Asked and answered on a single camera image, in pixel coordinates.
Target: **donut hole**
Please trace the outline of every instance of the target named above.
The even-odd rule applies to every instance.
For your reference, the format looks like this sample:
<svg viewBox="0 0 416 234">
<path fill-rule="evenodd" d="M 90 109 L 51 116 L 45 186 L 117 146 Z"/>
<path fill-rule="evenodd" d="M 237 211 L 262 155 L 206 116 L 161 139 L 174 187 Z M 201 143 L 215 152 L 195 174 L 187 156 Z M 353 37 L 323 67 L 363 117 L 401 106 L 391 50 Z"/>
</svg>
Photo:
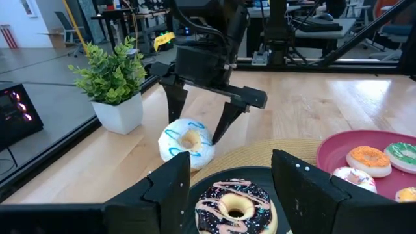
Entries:
<svg viewBox="0 0 416 234">
<path fill-rule="evenodd" d="M 230 211 L 228 211 L 228 215 L 233 217 L 233 218 L 240 218 L 244 216 L 244 213 L 238 209 L 232 209 Z"/>
<path fill-rule="evenodd" d="M 376 162 L 378 160 L 377 157 L 371 156 L 371 155 L 364 155 L 364 159 L 370 161 L 370 162 Z"/>
<path fill-rule="evenodd" d="M 243 196 L 226 194 L 221 197 L 218 206 L 222 215 L 234 220 L 246 220 L 254 215 L 253 202 Z"/>
<path fill-rule="evenodd" d="M 412 158 L 412 159 L 416 159 L 416 153 L 415 153 L 415 152 L 412 152 L 412 151 L 410 151 L 410 150 L 403 150 L 403 151 L 401 151 L 401 153 L 402 153 L 404 156 L 410 157 L 410 158 Z"/>
<path fill-rule="evenodd" d="M 363 178 L 360 178 L 358 175 L 352 172 L 349 173 L 349 175 L 346 177 L 346 180 L 355 185 L 360 185 L 363 182 Z"/>
<path fill-rule="evenodd" d="M 199 133 L 195 130 L 187 131 L 179 140 L 179 143 L 186 150 L 198 151 L 202 147 L 202 141 Z"/>
</svg>

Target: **pink frosted donut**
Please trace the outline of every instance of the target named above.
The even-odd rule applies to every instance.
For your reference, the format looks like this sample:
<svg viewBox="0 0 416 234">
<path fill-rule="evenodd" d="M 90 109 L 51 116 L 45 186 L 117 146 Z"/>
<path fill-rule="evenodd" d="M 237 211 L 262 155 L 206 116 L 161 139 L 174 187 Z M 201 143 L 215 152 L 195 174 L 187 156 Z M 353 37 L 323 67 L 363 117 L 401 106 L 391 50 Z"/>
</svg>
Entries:
<svg viewBox="0 0 416 234">
<path fill-rule="evenodd" d="M 376 182 L 369 174 L 362 170 L 344 166 L 335 169 L 335 171 L 333 171 L 333 175 L 340 177 L 353 185 L 357 185 L 363 189 L 377 193 Z"/>
</svg>

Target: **orange frosted donut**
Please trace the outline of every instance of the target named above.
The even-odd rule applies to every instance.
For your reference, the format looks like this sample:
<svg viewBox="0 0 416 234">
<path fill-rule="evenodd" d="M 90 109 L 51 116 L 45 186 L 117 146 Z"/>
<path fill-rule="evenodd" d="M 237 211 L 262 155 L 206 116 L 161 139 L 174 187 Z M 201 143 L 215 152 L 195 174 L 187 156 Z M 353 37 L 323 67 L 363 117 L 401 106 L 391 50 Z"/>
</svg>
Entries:
<svg viewBox="0 0 416 234">
<path fill-rule="evenodd" d="M 363 170 L 372 177 L 385 177 L 391 173 L 389 157 L 370 146 L 359 146 L 346 155 L 348 165 Z"/>
</svg>

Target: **white wall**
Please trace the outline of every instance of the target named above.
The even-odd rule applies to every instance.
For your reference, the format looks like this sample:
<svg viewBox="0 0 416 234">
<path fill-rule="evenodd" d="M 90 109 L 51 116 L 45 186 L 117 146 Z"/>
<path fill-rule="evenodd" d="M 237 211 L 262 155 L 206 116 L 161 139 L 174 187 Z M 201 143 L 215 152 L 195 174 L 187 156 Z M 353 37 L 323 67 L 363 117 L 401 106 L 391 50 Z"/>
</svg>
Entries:
<svg viewBox="0 0 416 234">
<path fill-rule="evenodd" d="M 29 18 L 26 15 L 20 0 L 0 0 L 0 24 L 11 26 L 14 39 L 20 48 L 52 47 L 48 36 L 38 34 L 48 33 L 48 30 L 36 1 L 31 0 L 31 3 L 37 18 Z M 3 35 L 0 35 L 0 38 L 0 48 L 8 48 Z"/>
<path fill-rule="evenodd" d="M 50 33 L 53 32 L 53 29 L 62 28 L 62 24 L 55 14 L 56 11 L 63 12 L 68 21 L 70 20 L 62 0 L 36 0 L 36 2 L 38 3 L 38 8 Z"/>
</svg>

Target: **yellow object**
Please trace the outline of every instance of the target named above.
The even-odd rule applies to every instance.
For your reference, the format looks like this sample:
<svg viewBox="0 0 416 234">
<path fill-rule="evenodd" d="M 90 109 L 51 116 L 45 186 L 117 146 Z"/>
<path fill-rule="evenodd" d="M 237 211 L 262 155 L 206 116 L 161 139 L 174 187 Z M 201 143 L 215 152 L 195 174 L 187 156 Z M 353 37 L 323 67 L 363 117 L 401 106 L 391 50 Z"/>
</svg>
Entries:
<svg viewBox="0 0 416 234">
<path fill-rule="evenodd" d="M 398 191 L 396 202 L 416 202 L 416 188 L 403 188 Z"/>
<path fill-rule="evenodd" d="M 168 32 L 165 35 L 156 37 L 155 38 L 155 51 L 157 51 L 159 46 L 168 43 L 173 38 L 175 38 L 175 34 L 173 32 Z"/>
<path fill-rule="evenodd" d="M 75 22 L 75 19 L 74 19 L 74 18 L 73 18 L 73 16 L 72 16 L 71 9 L 69 8 L 68 4 L 66 3 L 66 0 L 62 0 L 62 2 L 63 2 L 63 3 L 64 3 L 64 5 L 65 5 L 65 8 L 66 8 L 66 11 L 68 12 L 68 15 L 70 16 L 70 19 L 71 19 L 72 25 L 73 25 L 73 27 L 75 28 L 75 32 L 77 33 L 79 40 L 80 40 L 80 41 L 81 41 L 81 43 L 83 44 L 84 51 L 85 51 L 85 53 L 88 55 L 88 50 L 86 49 L 86 44 L 85 44 L 85 42 L 84 42 L 84 38 L 83 38 L 83 36 L 81 35 L 81 32 L 79 31 L 79 28 L 78 28 L 77 22 Z"/>
</svg>

